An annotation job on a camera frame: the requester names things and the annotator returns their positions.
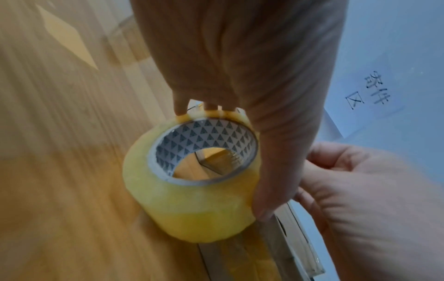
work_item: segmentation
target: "paper sign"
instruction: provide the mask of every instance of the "paper sign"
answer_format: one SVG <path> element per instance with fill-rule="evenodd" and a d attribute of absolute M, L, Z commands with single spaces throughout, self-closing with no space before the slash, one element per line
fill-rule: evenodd
<path fill-rule="evenodd" d="M 325 102 L 325 110 L 342 137 L 402 107 L 386 55 L 353 74 L 332 81 Z"/>

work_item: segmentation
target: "tape roll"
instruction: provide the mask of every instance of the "tape roll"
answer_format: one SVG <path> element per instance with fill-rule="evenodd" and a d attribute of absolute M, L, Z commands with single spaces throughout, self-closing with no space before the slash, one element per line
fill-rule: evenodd
<path fill-rule="evenodd" d="M 216 179 L 172 177 L 186 155 L 209 147 L 235 152 L 242 164 Z M 125 157 L 123 179 L 166 233 L 209 243 L 233 236 L 254 222 L 251 202 L 259 166 L 259 142 L 246 117 L 234 112 L 193 112 L 141 136 Z"/>

